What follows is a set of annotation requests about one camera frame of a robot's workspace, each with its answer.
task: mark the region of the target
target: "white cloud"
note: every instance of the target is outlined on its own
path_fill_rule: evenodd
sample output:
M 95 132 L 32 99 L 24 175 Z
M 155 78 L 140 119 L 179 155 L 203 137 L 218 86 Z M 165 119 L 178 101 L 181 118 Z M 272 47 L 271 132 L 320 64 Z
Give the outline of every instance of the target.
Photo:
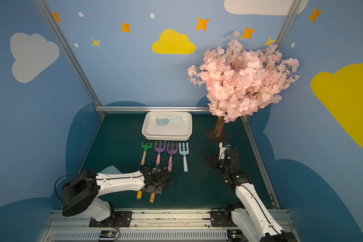
M 39 34 L 15 33 L 10 47 L 15 58 L 12 73 L 21 83 L 33 80 L 59 57 L 58 46 Z
M 293 0 L 224 0 L 224 8 L 232 14 L 286 15 Z M 303 0 L 297 14 L 304 10 L 308 0 Z

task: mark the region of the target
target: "light blue handle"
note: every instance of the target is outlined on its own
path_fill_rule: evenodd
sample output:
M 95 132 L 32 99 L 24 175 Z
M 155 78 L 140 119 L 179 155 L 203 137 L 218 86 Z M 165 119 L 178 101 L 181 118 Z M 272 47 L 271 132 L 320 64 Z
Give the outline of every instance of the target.
M 184 172 L 188 172 L 187 158 L 185 156 L 183 156 L 183 168 Z
M 182 118 L 169 119 L 168 121 L 169 121 L 169 122 L 181 122 L 181 121 L 183 121 L 183 119 L 182 119 Z

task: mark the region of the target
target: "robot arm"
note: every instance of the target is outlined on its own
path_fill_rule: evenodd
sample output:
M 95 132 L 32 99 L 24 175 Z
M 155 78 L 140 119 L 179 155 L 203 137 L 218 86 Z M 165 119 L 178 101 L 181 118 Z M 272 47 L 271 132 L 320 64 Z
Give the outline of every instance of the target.
M 171 175 L 167 169 L 154 172 L 148 169 L 125 174 L 102 174 L 93 169 L 80 172 L 62 187 L 63 216 L 80 213 L 93 217 L 105 226 L 114 222 L 114 207 L 111 202 L 99 199 L 99 196 L 121 191 L 139 191 L 161 193 Z
M 235 194 L 244 208 L 239 207 L 231 211 L 232 221 L 242 230 L 249 242 L 297 241 L 291 232 L 285 233 L 274 220 L 259 198 L 253 184 L 238 184 Z
M 286 233 L 273 219 L 254 185 L 241 171 L 237 152 L 230 147 L 227 142 L 219 143 L 219 156 L 207 156 L 207 165 L 223 171 L 225 182 L 235 187 L 235 194 L 242 202 L 227 205 L 227 223 L 237 225 L 249 242 L 297 242 L 293 233 Z

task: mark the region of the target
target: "tree trunk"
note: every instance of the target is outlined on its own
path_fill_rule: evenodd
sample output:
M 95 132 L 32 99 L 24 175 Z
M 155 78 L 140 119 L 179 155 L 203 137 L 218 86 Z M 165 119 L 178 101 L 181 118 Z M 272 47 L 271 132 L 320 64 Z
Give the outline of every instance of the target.
M 216 122 L 215 128 L 214 128 L 214 137 L 219 137 L 222 134 L 224 126 L 224 117 L 218 117 L 218 121 Z

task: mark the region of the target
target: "dark green floor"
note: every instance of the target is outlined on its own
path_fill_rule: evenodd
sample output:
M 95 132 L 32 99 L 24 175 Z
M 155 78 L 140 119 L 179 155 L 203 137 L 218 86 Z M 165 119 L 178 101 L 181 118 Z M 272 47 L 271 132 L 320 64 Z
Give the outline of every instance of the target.
M 157 153 L 154 141 L 147 140 L 141 134 L 145 114 L 108 114 L 101 124 L 82 170 L 94 168 L 101 172 L 104 168 L 114 165 L 122 173 L 137 171 L 141 162 L 143 148 L 141 142 L 152 142 L 153 147 L 148 150 L 146 162 L 155 164 Z M 144 193 L 141 200 L 136 199 L 136 191 L 124 191 L 107 194 L 101 197 L 104 201 L 111 201 L 115 208 L 224 208 L 228 202 L 239 199 L 234 191 L 221 181 L 219 170 L 206 166 L 206 154 L 219 154 L 219 148 L 211 142 L 204 132 L 212 128 L 217 117 L 212 115 L 192 115 L 193 131 L 188 140 L 190 153 L 187 155 L 188 172 L 183 172 L 183 157 L 178 153 L 173 157 L 172 185 L 157 194 L 155 202 L 150 203 L 150 194 Z M 272 208 L 270 197 L 262 180 L 256 159 L 247 139 L 241 119 L 227 123 L 224 126 L 230 135 L 229 141 L 237 147 L 242 171 L 245 172 L 256 187 L 257 193 L 267 208 Z M 168 164 L 169 156 L 161 155 L 161 166 Z

